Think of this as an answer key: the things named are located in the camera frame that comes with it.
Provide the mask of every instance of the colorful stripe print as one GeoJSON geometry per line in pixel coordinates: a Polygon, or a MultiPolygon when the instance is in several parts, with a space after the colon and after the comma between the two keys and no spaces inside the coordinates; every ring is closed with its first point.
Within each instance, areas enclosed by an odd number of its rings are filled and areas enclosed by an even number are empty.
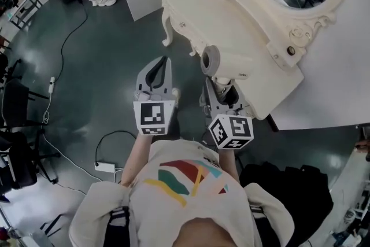
{"type": "MultiPolygon", "coordinates": [[[[222,175],[222,171],[218,168],[213,167],[210,164],[206,164],[203,161],[198,160],[178,160],[170,161],[160,164],[162,169],[158,170],[158,180],[156,179],[145,179],[144,183],[153,185],[160,188],[164,193],[169,195],[171,198],[180,202],[182,207],[187,204],[184,196],[195,197],[197,196],[199,186],[201,182],[209,175],[215,179],[222,175]],[[193,188],[188,189],[186,185],[178,180],[178,178],[165,167],[173,167],[180,171],[180,174],[185,175],[194,185],[193,188]]],[[[218,192],[219,194],[227,193],[227,184],[221,184],[222,189],[218,192]]]]}

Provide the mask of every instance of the white t-shirt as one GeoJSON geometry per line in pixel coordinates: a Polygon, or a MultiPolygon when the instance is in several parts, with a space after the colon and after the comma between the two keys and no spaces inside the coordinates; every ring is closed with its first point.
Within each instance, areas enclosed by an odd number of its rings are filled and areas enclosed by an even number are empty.
{"type": "Polygon", "coordinates": [[[221,170],[217,154],[184,140],[155,142],[152,151],[129,196],[140,247],[172,246],[196,217],[213,219],[237,246],[254,246],[246,192],[221,170]]]}
{"type": "Polygon", "coordinates": [[[72,245],[103,247],[111,211],[127,205],[131,247],[170,247],[182,225],[196,217],[213,219],[237,246],[262,247],[249,205],[263,210],[282,247],[294,231],[281,202],[255,183],[243,189],[220,169],[217,153],[193,141],[152,144],[130,188],[92,184],[69,229],[72,245]]]}

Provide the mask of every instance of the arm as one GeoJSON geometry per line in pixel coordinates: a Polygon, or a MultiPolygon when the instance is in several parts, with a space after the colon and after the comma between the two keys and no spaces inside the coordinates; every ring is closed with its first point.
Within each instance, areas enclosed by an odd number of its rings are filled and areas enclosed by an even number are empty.
{"type": "Polygon", "coordinates": [[[236,181],[239,181],[238,171],[236,170],[235,155],[233,150],[220,149],[220,166],[221,169],[229,173],[236,181]]]}
{"type": "Polygon", "coordinates": [[[139,134],[122,172],[121,185],[128,187],[146,165],[153,136],[139,134]]]}

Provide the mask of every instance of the black cable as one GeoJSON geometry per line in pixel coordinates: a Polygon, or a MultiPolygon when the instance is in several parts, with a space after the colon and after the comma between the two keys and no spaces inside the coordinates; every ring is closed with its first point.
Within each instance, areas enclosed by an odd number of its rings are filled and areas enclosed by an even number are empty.
{"type": "Polygon", "coordinates": [[[58,76],[57,76],[57,78],[55,79],[55,82],[54,83],[56,83],[57,81],[58,81],[58,79],[60,78],[60,76],[62,75],[62,72],[63,72],[63,68],[64,68],[64,56],[63,56],[63,48],[64,48],[64,45],[65,45],[65,43],[67,42],[67,40],[68,40],[68,38],[77,30],[77,29],[79,29],[83,24],[85,24],[85,22],[87,21],[87,19],[88,19],[88,15],[87,15],[87,11],[86,11],[86,8],[85,8],[85,6],[83,5],[83,2],[82,2],[82,0],[79,0],[79,2],[82,4],[82,7],[83,7],[83,10],[85,11],[85,15],[86,15],[86,18],[85,18],[85,20],[76,28],[76,29],[74,29],[71,33],[69,33],[68,34],[68,36],[66,37],[66,39],[64,40],[64,42],[63,42],[63,45],[62,45],[62,48],[60,49],[60,54],[61,54],[61,56],[62,56],[62,68],[60,69],[60,72],[59,72],[59,74],[58,74],[58,76]]]}
{"type": "MultiPolygon", "coordinates": [[[[45,178],[46,180],[47,180],[47,178],[44,176],[44,175],[42,175],[40,172],[38,173],[42,178],[45,178]]],[[[71,189],[71,190],[74,190],[74,191],[78,191],[79,193],[82,193],[82,194],[84,194],[85,196],[86,196],[86,193],[85,192],[83,192],[82,190],[79,190],[79,189],[73,189],[73,188],[71,188],[71,187],[69,187],[69,186],[64,186],[64,185],[61,185],[61,184],[59,184],[59,183],[55,183],[56,185],[59,185],[60,187],[64,187],[65,189],[71,189]]]]}
{"type": "Polygon", "coordinates": [[[97,148],[95,149],[95,165],[98,166],[98,157],[97,157],[97,154],[98,154],[98,148],[100,146],[100,144],[102,143],[102,141],[104,140],[105,137],[108,137],[112,134],[115,134],[115,133],[126,133],[126,134],[130,134],[132,137],[134,137],[136,139],[136,136],[129,132],[129,131],[126,131],[126,130],[116,130],[116,131],[113,131],[113,132],[110,132],[108,134],[105,134],[99,141],[98,145],[97,145],[97,148]]]}

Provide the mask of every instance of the shoulder strap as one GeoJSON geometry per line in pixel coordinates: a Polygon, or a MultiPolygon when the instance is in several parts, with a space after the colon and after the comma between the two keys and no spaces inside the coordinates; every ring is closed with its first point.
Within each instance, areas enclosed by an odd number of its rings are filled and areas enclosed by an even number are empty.
{"type": "Polygon", "coordinates": [[[127,206],[118,207],[111,211],[103,247],[116,246],[117,242],[120,242],[123,247],[130,247],[129,215],[130,210],[127,206]]]}
{"type": "Polygon", "coordinates": [[[263,247],[281,247],[278,236],[271,227],[261,207],[250,206],[263,247]]]}

